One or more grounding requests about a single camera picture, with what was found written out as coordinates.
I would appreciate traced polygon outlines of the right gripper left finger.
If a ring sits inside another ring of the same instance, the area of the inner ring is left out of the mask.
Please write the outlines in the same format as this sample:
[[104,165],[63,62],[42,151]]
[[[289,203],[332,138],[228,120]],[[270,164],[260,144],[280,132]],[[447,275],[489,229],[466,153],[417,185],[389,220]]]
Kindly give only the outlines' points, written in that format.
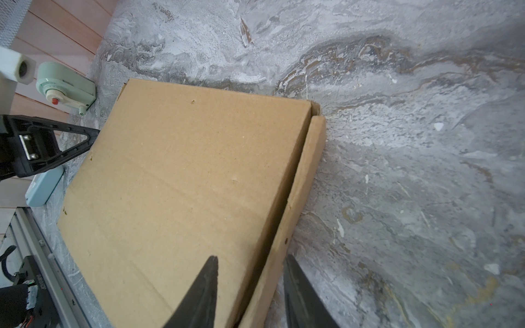
[[218,269],[218,257],[210,256],[164,328],[214,327]]

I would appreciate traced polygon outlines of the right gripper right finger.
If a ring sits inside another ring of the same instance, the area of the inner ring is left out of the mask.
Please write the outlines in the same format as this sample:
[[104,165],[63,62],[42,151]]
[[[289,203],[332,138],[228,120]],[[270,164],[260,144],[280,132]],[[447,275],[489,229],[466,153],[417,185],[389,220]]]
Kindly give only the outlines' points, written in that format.
[[291,254],[284,261],[284,300],[288,327],[339,328]]

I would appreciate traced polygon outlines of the brown cardboard box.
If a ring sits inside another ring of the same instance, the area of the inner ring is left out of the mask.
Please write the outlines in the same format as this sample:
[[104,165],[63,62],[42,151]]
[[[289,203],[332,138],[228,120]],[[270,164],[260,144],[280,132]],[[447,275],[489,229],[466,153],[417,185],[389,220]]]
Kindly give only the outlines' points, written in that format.
[[216,327],[262,327],[326,140],[320,106],[124,84],[58,228],[115,327],[162,327],[210,256]]

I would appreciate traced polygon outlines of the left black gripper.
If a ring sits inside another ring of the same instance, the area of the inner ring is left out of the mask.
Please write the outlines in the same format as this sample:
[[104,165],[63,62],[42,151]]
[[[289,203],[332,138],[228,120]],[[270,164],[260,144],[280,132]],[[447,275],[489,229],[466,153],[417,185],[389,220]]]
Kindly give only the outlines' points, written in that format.
[[86,153],[100,131],[40,117],[1,115],[1,180],[41,174]]

